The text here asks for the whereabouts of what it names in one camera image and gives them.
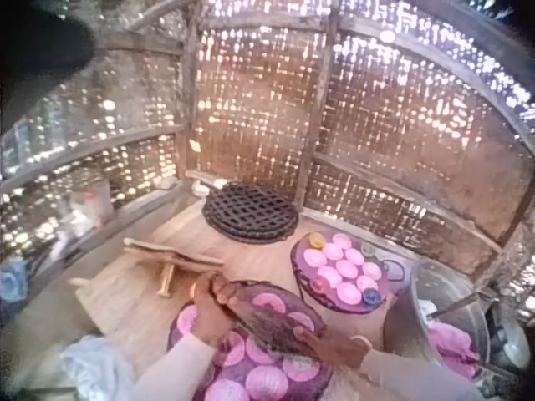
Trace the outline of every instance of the wooden board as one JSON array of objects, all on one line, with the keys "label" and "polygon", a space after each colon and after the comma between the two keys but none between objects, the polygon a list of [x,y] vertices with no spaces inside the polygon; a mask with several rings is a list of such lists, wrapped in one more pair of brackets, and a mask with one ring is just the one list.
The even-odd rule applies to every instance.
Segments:
[{"label": "wooden board", "polygon": [[[325,225],[301,216],[297,230],[286,241],[248,245],[232,241],[209,227],[201,215],[201,206],[201,202],[190,206],[156,230],[151,240],[220,258],[225,261],[225,274],[232,280],[267,280],[298,294],[290,250],[307,232]],[[163,299],[156,295],[160,270],[158,266],[140,263],[136,256],[124,254],[77,291],[95,324],[126,356],[138,377],[164,355],[171,321],[188,301],[189,288],[197,278],[197,274],[181,272],[175,277],[173,296]],[[306,294],[305,300],[330,327],[348,336],[364,334],[377,348],[382,348],[383,321],[391,297],[380,309],[365,316],[332,312]],[[324,399],[350,399],[356,388],[361,399],[392,399],[362,378],[344,372],[335,374]]]}]

